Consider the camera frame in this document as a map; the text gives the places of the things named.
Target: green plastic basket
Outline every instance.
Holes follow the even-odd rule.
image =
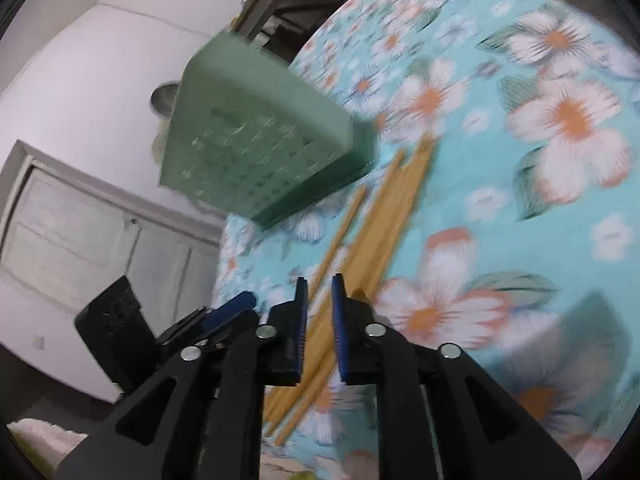
[[[376,133],[229,33],[190,60],[160,183],[269,227],[368,173]]]

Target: wooden chopstick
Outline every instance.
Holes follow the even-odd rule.
[[[360,186],[358,186],[358,190],[356,191],[353,201],[351,202],[351,207],[349,208],[347,215],[342,220],[342,224],[340,225],[338,231],[334,235],[334,239],[331,241],[331,245],[329,246],[326,254],[324,255],[324,260],[322,260],[322,263],[320,264],[320,267],[318,267],[318,271],[316,272],[316,275],[314,276],[313,281],[311,282],[311,286],[309,286],[309,303],[311,303],[314,296],[316,295],[316,292],[320,287],[320,283],[322,283],[322,279],[324,278],[324,275],[327,269],[331,265],[331,262],[334,260],[335,253],[337,253],[338,248],[342,244],[342,239],[344,238],[344,235],[347,234],[347,231],[349,231],[349,228],[351,227],[351,223],[353,222],[353,219],[357,215],[358,210],[360,209],[360,205],[362,204],[362,201],[364,200],[366,193],[367,193],[367,186],[365,186],[364,184],[361,184]]]
[[[324,278],[324,275],[326,274],[327,269],[331,265],[331,262],[334,260],[335,254],[337,253],[338,248],[340,248],[340,245],[342,244],[342,240],[344,236],[349,231],[349,228],[353,223],[353,219],[356,217],[360,209],[360,206],[362,205],[362,201],[364,200],[366,193],[367,193],[367,186],[365,186],[364,184],[361,184],[360,186],[358,186],[358,189],[356,190],[353,200],[351,201],[351,206],[347,211],[347,214],[345,215],[344,219],[342,220],[340,227],[336,231],[336,234],[334,235],[334,238],[331,241],[331,245],[329,245],[329,248],[327,249],[327,252],[324,255],[324,259],[322,260],[320,267],[318,267],[318,270],[314,275],[313,281],[311,282],[311,286],[309,287],[309,291],[308,291],[309,304],[311,304],[311,302],[314,300],[314,297],[319,290],[320,284],[322,283],[322,279]],[[308,334],[308,339],[311,339],[312,336],[313,336],[313,324],[310,327],[310,333]],[[269,395],[264,399],[264,413],[263,413],[264,420],[271,420],[271,417],[273,416],[273,412],[276,408],[276,403],[278,402],[278,398],[282,396],[283,391],[284,391],[283,388],[274,388],[269,393]]]
[[[433,148],[434,143],[432,141],[427,138],[423,139],[418,144],[409,166],[403,170],[403,173],[406,172],[406,174],[402,174],[398,179],[397,189],[398,191],[402,190],[402,193],[398,193],[398,195],[401,195],[402,200],[398,208],[393,208],[394,222],[386,233],[380,245],[380,250],[376,253],[374,269],[369,275],[369,283],[364,288],[370,301],[375,300],[380,281],[386,274],[391,257],[396,252],[399,239],[402,232],[404,232],[405,224],[412,214],[424,175],[431,163]]]
[[[365,218],[362,227],[358,232],[358,235],[356,236],[356,240],[350,247],[349,255],[341,265],[341,272],[346,273],[348,272],[348,269],[351,269],[351,267],[353,267],[355,255],[362,249],[364,245],[364,240],[367,237],[367,232],[376,219],[378,210],[384,203],[385,196],[388,194],[388,190],[390,189],[394,180],[394,175],[398,171],[403,158],[404,150],[398,150],[386,170],[384,181],[380,186],[379,191],[376,193],[373,206],[367,214],[367,217]],[[314,316],[314,320],[309,327],[309,335],[307,337],[305,351],[305,367],[303,369],[302,380],[300,381],[300,384],[295,388],[278,388],[278,390],[282,390],[282,392],[273,397],[274,400],[277,400],[278,406],[276,407],[273,403],[270,403],[266,410],[266,420],[270,421],[271,423],[266,432],[267,436],[273,433],[273,431],[281,423],[287,412],[304,393],[310,382],[313,380],[315,374],[318,372],[319,367],[321,367],[321,359],[324,357],[324,355],[328,351],[332,351],[333,329],[330,312],[331,293],[330,291],[328,291],[322,302],[322,305],[320,306],[320,309],[318,310],[318,313]],[[325,336],[321,337],[321,340],[318,341],[318,334],[326,334],[327,331],[330,335],[330,338],[329,336]]]
[[[374,246],[374,250],[359,251],[355,253],[354,258],[350,261],[352,266],[358,264],[359,261],[363,261],[365,264],[367,262],[369,263],[368,266],[365,265],[365,267],[369,267],[367,269],[369,274],[367,274],[366,271],[356,272],[356,269],[353,269],[353,272],[356,275],[350,281],[352,281],[353,286],[357,286],[357,283],[365,284],[363,287],[364,293],[368,295],[371,301],[377,293],[380,281],[386,273],[391,257],[396,250],[396,245],[400,239],[402,231],[404,230],[406,221],[414,208],[415,199],[420,190],[424,175],[430,165],[433,146],[434,144],[432,141],[430,141],[426,136],[423,137],[418,143],[418,146],[414,151],[414,156],[412,156],[412,160],[407,164],[407,167],[402,169],[400,175],[396,175],[396,172],[394,172],[394,175],[396,176],[395,182],[392,183],[393,179],[390,179],[386,191],[388,192],[389,189],[392,189],[396,192],[392,194],[391,200],[387,200],[386,203],[383,203],[386,207],[381,206],[382,210],[379,211],[380,216],[377,219],[370,218],[369,229],[366,231],[365,236],[368,238],[367,241]],[[325,319],[322,321],[324,325],[322,328],[324,330],[318,330],[321,335],[320,344],[324,347],[328,342],[330,345],[329,348],[331,349],[333,344],[332,328],[329,327],[330,333],[327,335],[327,321]],[[331,362],[333,363],[335,362],[335,353],[331,350],[330,354]],[[303,402],[295,407],[293,416],[287,421],[284,428],[280,431],[280,434],[275,441],[276,446],[281,446],[284,441],[286,441],[296,425],[300,420],[302,420],[302,417],[305,415],[308,407],[312,402],[314,402],[318,393],[321,391],[321,388],[331,371],[326,374],[323,372],[324,367],[321,367],[309,383],[308,389],[305,391]]]

